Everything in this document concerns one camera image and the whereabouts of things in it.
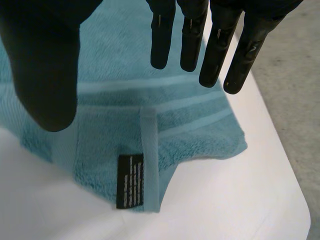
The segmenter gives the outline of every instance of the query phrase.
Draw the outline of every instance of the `care label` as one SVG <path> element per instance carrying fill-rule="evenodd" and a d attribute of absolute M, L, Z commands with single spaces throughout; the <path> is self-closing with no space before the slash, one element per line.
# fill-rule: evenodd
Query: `care label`
<path fill-rule="evenodd" d="M 118 159 L 116 208 L 144 204 L 144 155 L 120 155 Z"/>

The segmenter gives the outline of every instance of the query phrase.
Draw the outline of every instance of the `gray carpet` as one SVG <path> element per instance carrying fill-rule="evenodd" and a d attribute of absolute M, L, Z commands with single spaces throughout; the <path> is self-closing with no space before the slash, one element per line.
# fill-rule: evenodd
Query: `gray carpet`
<path fill-rule="evenodd" d="M 308 203 L 308 240 L 320 240 L 319 13 L 319 0 L 305 0 L 269 34 L 252 67 Z"/>

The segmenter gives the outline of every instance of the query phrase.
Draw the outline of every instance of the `terry cloth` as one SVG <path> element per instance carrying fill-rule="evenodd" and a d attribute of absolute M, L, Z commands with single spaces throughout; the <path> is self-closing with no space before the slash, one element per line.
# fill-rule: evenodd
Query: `terry cloth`
<path fill-rule="evenodd" d="M 55 133 L 38 127 L 19 103 L 0 45 L 0 124 L 112 204 L 119 156 L 143 154 L 143 205 L 133 209 L 158 212 L 179 163 L 228 159 L 247 145 L 221 86 L 198 83 L 201 61 L 193 73 L 179 66 L 181 12 L 164 70 L 150 65 L 151 20 L 143 0 L 106 0 L 81 25 L 77 114 Z"/>

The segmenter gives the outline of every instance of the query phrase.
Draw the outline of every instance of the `robotic hand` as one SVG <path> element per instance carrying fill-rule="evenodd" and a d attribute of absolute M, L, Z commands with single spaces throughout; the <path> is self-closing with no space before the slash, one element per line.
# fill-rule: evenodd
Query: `robotic hand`
<path fill-rule="evenodd" d="M 175 0 L 146 0 L 153 12 L 151 65 L 163 69 L 168 60 Z M 211 88 L 218 79 L 239 17 L 245 11 L 244 28 L 223 88 L 237 94 L 268 35 L 303 0 L 210 0 L 212 29 L 199 76 Z M 180 66 L 192 72 L 197 66 L 208 0 L 177 0 L 184 15 Z"/>
<path fill-rule="evenodd" d="M 197 65 L 209 0 L 177 0 L 185 16 L 180 65 Z M 102 0 L 1 0 L 0 36 L 10 60 L 16 94 L 45 130 L 57 132 L 74 120 L 80 24 Z M 168 60 L 175 0 L 147 0 L 153 12 L 151 64 L 163 69 Z M 244 30 L 228 75 L 226 92 L 237 93 L 267 36 L 302 0 L 210 0 L 212 30 L 199 82 L 215 85 L 239 16 Z"/>

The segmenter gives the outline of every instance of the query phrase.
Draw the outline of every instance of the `white table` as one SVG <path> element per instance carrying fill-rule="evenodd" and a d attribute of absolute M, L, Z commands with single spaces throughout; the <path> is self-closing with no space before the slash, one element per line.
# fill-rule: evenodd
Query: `white table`
<path fill-rule="evenodd" d="M 181 164 L 159 214 L 114 209 L 0 129 L 0 239 L 305 240 L 307 203 L 251 73 L 228 99 L 248 149 L 229 160 Z"/>

